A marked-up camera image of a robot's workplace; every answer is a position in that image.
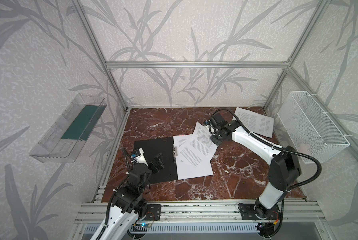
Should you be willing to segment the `beige black ring binder folder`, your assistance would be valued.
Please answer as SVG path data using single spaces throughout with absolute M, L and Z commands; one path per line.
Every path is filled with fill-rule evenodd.
M 203 135 L 184 135 L 134 142 L 153 170 L 150 183 L 206 177 L 213 174 L 211 159 L 217 146 Z

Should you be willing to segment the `printed paper sheet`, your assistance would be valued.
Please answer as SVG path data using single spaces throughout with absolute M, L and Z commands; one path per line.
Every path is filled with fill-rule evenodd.
M 190 138 L 178 149 L 180 161 L 194 167 L 209 163 L 217 149 L 210 137 L 208 129 L 197 122 Z

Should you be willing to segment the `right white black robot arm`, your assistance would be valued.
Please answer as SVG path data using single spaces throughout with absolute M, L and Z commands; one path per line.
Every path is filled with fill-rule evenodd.
M 283 148 L 248 130 L 240 120 L 227 122 L 221 114 L 213 115 L 204 122 L 211 133 L 211 141 L 219 146 L 224 141 L 234 141 L 261 157 L 269 165 L 268 183 L 255 202 L 257 214 L 266 214 L 284 200 L 289 187 L 301 175 L 298 158 L 290 146 Z

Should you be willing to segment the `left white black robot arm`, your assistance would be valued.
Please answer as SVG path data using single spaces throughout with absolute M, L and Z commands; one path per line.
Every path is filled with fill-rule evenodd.
M 92 240 L 121 240 L 126 234 L 133 240 L 140 240 L 145 233 L 132 233 L 138 220 L 146 217 L 148 202 L 143 198 L 145 189 L 150 185 L 151 175 L 164 168 L 163 156 L 157 154 L 147 162 L 142 148 L 128 153 L 122 148 L 128 168 L 127 176 L 113 190 L 100 227 L 91 237 Z

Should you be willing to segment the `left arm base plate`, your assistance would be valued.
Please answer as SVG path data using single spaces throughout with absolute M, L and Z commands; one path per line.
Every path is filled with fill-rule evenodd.
M 160 204 L 148 204 L 147 212 L 144 221 L 159 221 L 161 218 L 162 205 Z

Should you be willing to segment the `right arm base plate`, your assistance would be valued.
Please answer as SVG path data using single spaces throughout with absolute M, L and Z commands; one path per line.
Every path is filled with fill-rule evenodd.
M 278 220 L 280 209 L 278 205 L 274 205 L 271 209 L 265 208 L 260 202 L 255 204 L 238 204 L 242 220 Z

